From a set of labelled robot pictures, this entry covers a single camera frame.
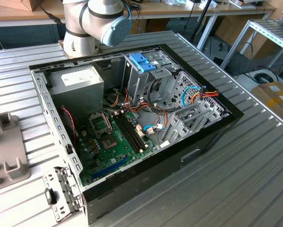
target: blue cable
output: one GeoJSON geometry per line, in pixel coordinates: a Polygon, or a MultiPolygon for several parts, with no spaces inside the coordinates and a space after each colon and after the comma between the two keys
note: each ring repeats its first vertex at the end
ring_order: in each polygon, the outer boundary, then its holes
{"type": "Polygon", "coordinates": [[[131,29],[131,27],[132,27],[132,13],[131,13],[131,9],[130,9],[130,7],[127,5],[127,3],[125,3],[125,2],[123,2],[125,5],[126,5],[126,7],[128,8],[128,12],[129,12],[129,15],[130,15],[130,18],[131,18],[131,20],[130,20],[130,29],[131,29]]]}
{"type": "Polygon", "coordinates": [[[187,92],[189,89],[198,89],[198,90],[200,90],[201,88],[200,88],[200,87],[191,86],[191,87],[188,87],[187,89],[185,89],[185,91],[183,92],[183,94],[182,94],[182,96],[181,96],[181,102],[182,102],[183,107],[185,107],[185,104],[184,104],[184,97],[185,97],[186,92],[187,92]]]}
{"type": "Polygon", "coordinates": [[[151,128],[151,127],[155,127],[155,126],[154,125],[147,125],[147,126],[143,127],[143,131],[146,131],[148,128],[151,128]]]}

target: chip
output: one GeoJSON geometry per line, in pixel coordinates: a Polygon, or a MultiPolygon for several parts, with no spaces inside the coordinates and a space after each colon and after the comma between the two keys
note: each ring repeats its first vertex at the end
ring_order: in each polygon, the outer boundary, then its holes
{"type": "Polygon", "coordinates": [[[94,169],[96,167],[98,167],[98,164],[96,162],[92,162],[92,163],[89,164],[90,169],[94,169]]]}
{"type": "Polygon", "coordinates": [[[106,150],[118,145],[117,140],[112,134],[102,137],[101,143],[106,150]]]}

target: slotted aluminum surface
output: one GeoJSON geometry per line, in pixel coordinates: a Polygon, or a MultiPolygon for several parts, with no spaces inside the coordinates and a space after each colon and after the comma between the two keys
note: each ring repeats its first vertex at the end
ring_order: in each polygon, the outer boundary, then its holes
{"type": "Polygon", "coordinates": [[[283,22],[281,19],[253,20],[249,26],[283,48],[283,22]]]}
{"type": "MultiPolygon", "coordinates": [[[[244,112],[208,153],[97,221],[96,227],[283,226],[283,124],[172,31],[129,35],[103,52],[168,44],[244,112]]],[[[41,176],[61,166],[27,65],[65,59],[57,45],[0,51],[0,112],[20,118],[31,177],[0,190],[0,226],[52,227],[41,176]]],[[[60,226],[86,226],[81,212],[60,226]]]]}

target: wooden table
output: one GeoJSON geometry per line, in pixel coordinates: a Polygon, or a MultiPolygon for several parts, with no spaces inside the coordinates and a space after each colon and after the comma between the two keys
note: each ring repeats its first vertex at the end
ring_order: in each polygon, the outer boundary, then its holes
{"type": "MultiPolygon", "coordinates": [[[[45,0],[42,2],[45,10],[59,17],[64,23],[64,10],[60,0],[45,0]]],[[[153,18],[172,18],[172,17],[188,17],[191,7],[181,4],[180,6],[172,7],[163,2],[152,3],[144,2],[141,4],[140,19],[153,18]]],[[[256,9],[239,9],[230,4],[218,4],[216,8],[209,9],[206,16],[210,16],[204,33],[197,45],[198,49],[202,49],[205,41],[213,28],[213,25],[218,16],[224,15],[247,15],[247,14],[264,14],[263,19],[268,18],[275,10],[269,4],[264,7],[257,7],[256,9]]],[[[194,8],[192,17],[199,17],[202,9],[194,8]]],[[[133,19],[137,18],[137,12],[132,11],[133,19]]],[[[23,11],[19,9],[12,9],[0,6],[0,27],[2,26],[26,26],[26,25],[46,25],[54,24],[48,19],[47,15],[38,7],[33,12],[23,11]]]]}

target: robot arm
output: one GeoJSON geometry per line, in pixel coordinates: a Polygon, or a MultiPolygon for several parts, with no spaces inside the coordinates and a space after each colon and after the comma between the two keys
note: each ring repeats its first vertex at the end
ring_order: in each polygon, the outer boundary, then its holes
{"type": "Polygon", "coordinates": [[[71,57],[96,53],[95,39],[115,46],[126,37],[130,22],[121,0],[64,0],[64,51],[71,57]]]}

